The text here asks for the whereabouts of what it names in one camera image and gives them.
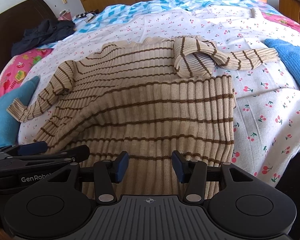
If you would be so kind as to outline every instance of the bed sheet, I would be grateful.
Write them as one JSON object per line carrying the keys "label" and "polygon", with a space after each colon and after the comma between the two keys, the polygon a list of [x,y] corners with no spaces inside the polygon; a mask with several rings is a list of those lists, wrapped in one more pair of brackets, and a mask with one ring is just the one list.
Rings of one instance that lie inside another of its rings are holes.
{"label": "bed sheet", "polygon": [[[79,20],[73,20],[76,24],[76,32],[73,35],[92,32],[110,24],[128,23],[135,17],[145,14],[163,13],[176,9],[192,12],[211,5],[239,6],[248,9],[257,7],[264,13],[282,15],[269,4],[259,0],[151,0],[133,5],[117,4],[108,6],[87,24],[82,24]],[[39,48],[54,48],[56,44],[57,42],[54,42],[42,45]]]}
{"label": "bed sheet", "polygon": [[[265,48],[262,41],[266,38],[300,46],[300,33],[264,19],[258,8],[213,5],[192,12],[175,9],[141,15],[128,24],[108,25],[58,44],[26,77],[41,76],[31,104],[62,61],[79,60],[107,42],[142,42],[147,37],[180,35],[201,35],[215,41],[224,52]],[[216,67],[213,73],[223,74],[232,76],[236,94],[232,162],[275,185],[290,159],[300,151],[300,89],[282,62],[263,64],[251,71]],[[19,143],[31,143],[53,109],[21,124]]]}

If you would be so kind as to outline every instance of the black clothing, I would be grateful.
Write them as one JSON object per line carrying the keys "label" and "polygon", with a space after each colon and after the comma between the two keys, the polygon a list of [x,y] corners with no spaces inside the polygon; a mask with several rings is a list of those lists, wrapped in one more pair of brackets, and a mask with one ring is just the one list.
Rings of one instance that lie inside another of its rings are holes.
{"label": "black clothing", "polygon": [[73,21],[44,20],[34,29],[25,30],[23,39],[13,44],[11,56],[19,55],[37,46],[61,41],[74,33]]}

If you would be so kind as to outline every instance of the pillow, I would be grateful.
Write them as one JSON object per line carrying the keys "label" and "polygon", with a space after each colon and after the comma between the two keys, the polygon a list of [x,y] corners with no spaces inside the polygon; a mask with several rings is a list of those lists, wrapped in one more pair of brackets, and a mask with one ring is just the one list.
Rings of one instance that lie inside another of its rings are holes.
{"label": "pillow", "polygon": [[0,97],[20,87],[30,69],[52,51],[53,49],[31,49],[13,57],[14,60],[9,62],[0,79]]}
{"label": "pillow", "polygon": [[19,88],[0,97],[0,147],[14,145],[20,127],[20,123],[7,112],[7,108],[15,98],[19,98],[25,106],[28,106],[39,81],[40,78],[35,76]]}

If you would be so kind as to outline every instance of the blue cushion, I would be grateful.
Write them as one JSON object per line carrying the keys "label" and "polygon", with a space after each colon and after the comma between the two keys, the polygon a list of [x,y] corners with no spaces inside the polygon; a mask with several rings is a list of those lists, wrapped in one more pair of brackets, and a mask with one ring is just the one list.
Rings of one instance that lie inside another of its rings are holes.
{"label": "blue cushion", "polygon": [[20,87],[0,97],[0,147],[14,145],[20,127],[20,122],[7,112],[7,108],[15,98],[19,98],[23,105],[28,106],[39,81],[40,78],[35,76]]}

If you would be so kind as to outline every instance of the striped sweater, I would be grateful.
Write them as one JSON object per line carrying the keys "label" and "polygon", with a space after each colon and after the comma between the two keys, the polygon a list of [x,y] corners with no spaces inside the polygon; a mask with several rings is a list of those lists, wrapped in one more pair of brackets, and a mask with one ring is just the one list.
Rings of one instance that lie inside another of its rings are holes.
{"label": "striped sweater", "polygon": [[[211,77],[215,63],[248,70],[276,60],[274,49],[224,54],[200,36],[115,42],[62,63],[33,105],[16,99],[7,111],[26,122],[57,103],[35,140],[46,141],[48,153],[88,145],[91,155],[82,166],[127,151],[118,196],[181,194],[173,150],[210,166],[229,161],[233,152],[233,86],[230,76]],[[217,191],[218,184],[210,183],[206,197]],[[93,185],[83,192],[93,197]]]}

